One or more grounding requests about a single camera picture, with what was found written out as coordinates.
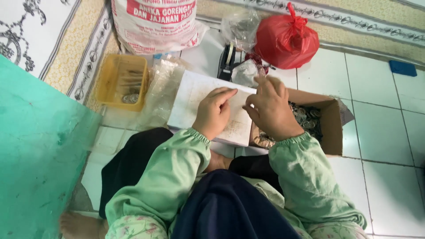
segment elastic cuff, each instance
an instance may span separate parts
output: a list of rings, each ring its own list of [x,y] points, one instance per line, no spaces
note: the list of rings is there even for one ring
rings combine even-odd
[[[310,134],[305,131],[302,135],[298,135],[296,137],[292,137],[289,139],[285,139],[282,141],[279,141],[277,144],[275,144],[273,147],[279,147],[279,146],[289,146],[291,144],[299,144],[301,142],[310,140],[312,137],[310,136]]]
[[[211,140],[208,140],[203,134],[199,133],[194,128],[188,128],[187,132],[189,132],[190,135],[192,135],[195,139],[203,142],[207,148],[211,146]]]

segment green surface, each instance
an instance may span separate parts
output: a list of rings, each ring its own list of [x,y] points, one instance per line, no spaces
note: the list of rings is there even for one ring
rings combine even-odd
[[[0,55],[0,238],[58,238],[101,117]]]

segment black cloth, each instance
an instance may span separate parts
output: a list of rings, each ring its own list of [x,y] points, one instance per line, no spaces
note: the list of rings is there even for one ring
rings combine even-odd
[[[300,239],[255,187],[225,169],[207,173],[177,217],[170,239]]]
[[[124,148],[102,169],[99,215],[103,219],[106,219],[105,206],[109,200],[121,188],[139,182],[154,150],[172,136],[173,133],[166,128],[139,132],[131,136]],[[268,155],[237,157],[230,163],[229,170],[240,176],[262,179],[282,193]]]

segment hand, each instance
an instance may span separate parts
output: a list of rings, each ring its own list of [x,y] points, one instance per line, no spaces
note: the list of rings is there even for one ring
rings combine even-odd
[[[232,98],[238,89],[221,87],[211,91],[198,106],[196,120],[192,125],[196,131],[208,140],[219,135],[230,118],[230,105],[228,99]]]
[[[303,128],[289,108],[288,89],[280,79],[271,76],[254,79],[258,82],[260,94],[248,96],[242,107],[252,121],[277,142],[303,134]]]

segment yellow plastic container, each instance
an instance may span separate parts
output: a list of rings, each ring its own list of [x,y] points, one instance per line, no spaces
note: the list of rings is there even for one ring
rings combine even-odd
[[[147,60],[139,56],[108,55],[98,82],[96,100],[129,111],[141,111],[148,84]],[[124,103],[123,97],[139,94],[135,103]]]

